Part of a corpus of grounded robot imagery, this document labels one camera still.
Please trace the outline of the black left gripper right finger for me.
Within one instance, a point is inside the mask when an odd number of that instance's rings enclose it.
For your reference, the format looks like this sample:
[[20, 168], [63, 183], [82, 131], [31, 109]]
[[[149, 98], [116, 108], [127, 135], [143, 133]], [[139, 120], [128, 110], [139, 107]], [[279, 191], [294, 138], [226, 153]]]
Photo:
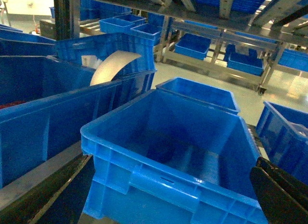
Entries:
[[308, 186], [269, 160], [258, 157], [250, 181], [270, 224], [308, 222]]

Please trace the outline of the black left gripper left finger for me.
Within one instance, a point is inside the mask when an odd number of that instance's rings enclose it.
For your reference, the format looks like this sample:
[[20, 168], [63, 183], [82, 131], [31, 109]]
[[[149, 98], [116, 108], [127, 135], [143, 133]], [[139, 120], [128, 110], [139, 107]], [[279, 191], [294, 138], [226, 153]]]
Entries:
[[75, 157], [36, 185], [18, 179], [0, 191], [0, 222], [76, 224], [92, 179], [92, 155]]

